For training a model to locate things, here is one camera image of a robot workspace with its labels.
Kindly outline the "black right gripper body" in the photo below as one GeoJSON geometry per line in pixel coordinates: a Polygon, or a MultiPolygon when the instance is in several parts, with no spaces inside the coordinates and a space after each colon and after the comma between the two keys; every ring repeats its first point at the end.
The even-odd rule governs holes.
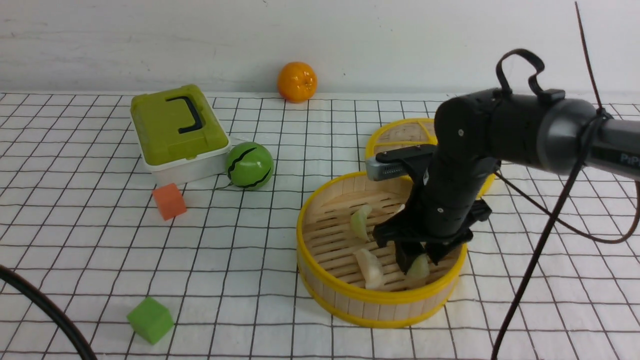
{"type": "Polygon", "coordinates": [[[390,241],[451,242],[475,223],[471,210],[492,173],[492,157],[458,161],[435,150],[423,181],[411,179],[405,208],[377,224],[373,239],[381,248],[390,241]]]}

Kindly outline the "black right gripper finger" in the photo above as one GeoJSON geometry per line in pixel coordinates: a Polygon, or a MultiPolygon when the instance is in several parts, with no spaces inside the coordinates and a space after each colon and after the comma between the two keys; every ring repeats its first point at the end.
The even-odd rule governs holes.
{"type": "Polygon", "coordinates": [[[426,243],[426,255],[430,262],[438,265],[450,253],[456,251],[463,243],[426,243]]]}
{"type": "Polygon", "coordinates": [[[398,268],[407,275],[414,262],[426,259],[425,248],[420,242],[395,242],[395,260],[398,268]]]}

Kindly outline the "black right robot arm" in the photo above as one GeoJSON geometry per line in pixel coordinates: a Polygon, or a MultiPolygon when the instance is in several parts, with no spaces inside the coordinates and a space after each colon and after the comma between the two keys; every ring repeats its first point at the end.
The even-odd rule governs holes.
{"type": "Polygon", "coordinates": [[[403,270],[422,254],[437,264],[473,239],[471,227],[492,212],[480,189],[503,161],[562,176],[586,166],[639,179],[639,122],[598,113],[560,91],[457,96],[438,107],[434,129],[436,145],[387,150],[366,162],[374,182],[405,175],[413,182],[404,209],[372,230],[380,248],[395,244],[403,270]]]}

